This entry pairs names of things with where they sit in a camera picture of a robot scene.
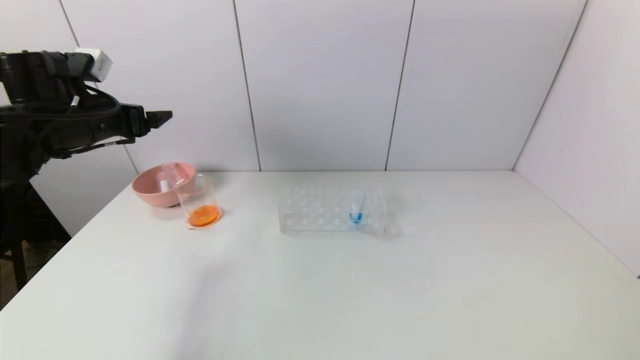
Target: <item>white table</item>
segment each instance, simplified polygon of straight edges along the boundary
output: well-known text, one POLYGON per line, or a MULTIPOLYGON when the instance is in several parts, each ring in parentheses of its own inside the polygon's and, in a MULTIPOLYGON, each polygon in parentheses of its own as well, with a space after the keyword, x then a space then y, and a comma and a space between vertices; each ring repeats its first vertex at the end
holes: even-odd
POLYGON ((0 313, 0 359, 640 359, 640 281, 512 172, 216 173, 223 218, 125 189, 0 313), (392 227, 280 234, 283 186, 392 227))

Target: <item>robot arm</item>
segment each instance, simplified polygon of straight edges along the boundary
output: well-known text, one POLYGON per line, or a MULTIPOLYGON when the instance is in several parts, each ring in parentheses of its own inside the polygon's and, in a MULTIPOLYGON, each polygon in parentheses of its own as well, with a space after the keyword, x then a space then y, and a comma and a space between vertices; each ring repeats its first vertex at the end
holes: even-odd
POLYGON ((120 104, 84 83, 102 81, 110 65, 92 49, 0 53, 0 81, 12 104, 0 107, 3 184, 29 181, 51 158, 134 143, 172 117, 120 104), (115 136, 123 139, 99 143, 115 136))

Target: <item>pink bowl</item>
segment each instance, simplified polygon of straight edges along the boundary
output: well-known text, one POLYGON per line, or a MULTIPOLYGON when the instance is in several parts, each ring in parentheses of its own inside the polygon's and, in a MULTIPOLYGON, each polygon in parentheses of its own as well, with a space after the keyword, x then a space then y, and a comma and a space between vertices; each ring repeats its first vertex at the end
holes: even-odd
MULTIPOLYGON (((196 173, 196 169, 189 163, 176 163, 175 168, 183 179, 191 180, 196 173)), ((160 185, 158 184, 157 176, 162 172, 162 165, 152 167, 149 170, 141 173, 133 179, 131 188, 136 195, 144 202, 151 206, 158 208, 168 208, 180 203, 178 195, 169 190, 167 192, 160 192, 160 185)))

